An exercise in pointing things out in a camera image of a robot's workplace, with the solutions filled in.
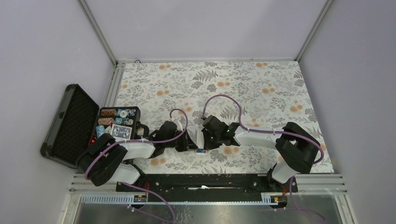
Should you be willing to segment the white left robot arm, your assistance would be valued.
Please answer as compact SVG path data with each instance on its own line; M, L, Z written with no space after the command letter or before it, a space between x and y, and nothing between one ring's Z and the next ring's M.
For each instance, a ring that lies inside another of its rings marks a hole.
M84 173L85 179L95 186L126 182L132 191L141 191L145 185L142 172L135 165L124 162L135 158L154 158L167 148L178 152L197 150L199 146L186 129L179 129L180 126L179 121L166 121L160 129L135 140L123 140L105 133L77 157L75 164Z

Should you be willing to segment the white remote control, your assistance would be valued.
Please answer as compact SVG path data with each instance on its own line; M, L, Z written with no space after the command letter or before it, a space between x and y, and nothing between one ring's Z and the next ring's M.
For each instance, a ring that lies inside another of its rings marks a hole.
M197 150L205 150L205 148L204 148L205 147L205 139L204 139L204 133L202 132L202 130L203 129L198 129L197 133L196 133L196 145L198 146Z

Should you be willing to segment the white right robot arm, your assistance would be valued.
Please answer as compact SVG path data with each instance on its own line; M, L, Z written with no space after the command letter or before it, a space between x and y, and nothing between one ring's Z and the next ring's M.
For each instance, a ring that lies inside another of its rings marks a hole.
M320 152L319 142L294 122L277 129L251 129L240 123L220 121L210 115L197 130L197 146L212 150L225 146L256 146L277 150L283 161L268 172L268 186L280 192L296 174L309 174Z

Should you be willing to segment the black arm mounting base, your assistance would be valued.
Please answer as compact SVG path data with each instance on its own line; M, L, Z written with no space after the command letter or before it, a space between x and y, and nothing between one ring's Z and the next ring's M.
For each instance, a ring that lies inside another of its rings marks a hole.
M146 174L134 185L137 189L119 183L116 192L148 189L169 203L253 203L261 201L264 194L298 192L296 180L279 184L266 174Z

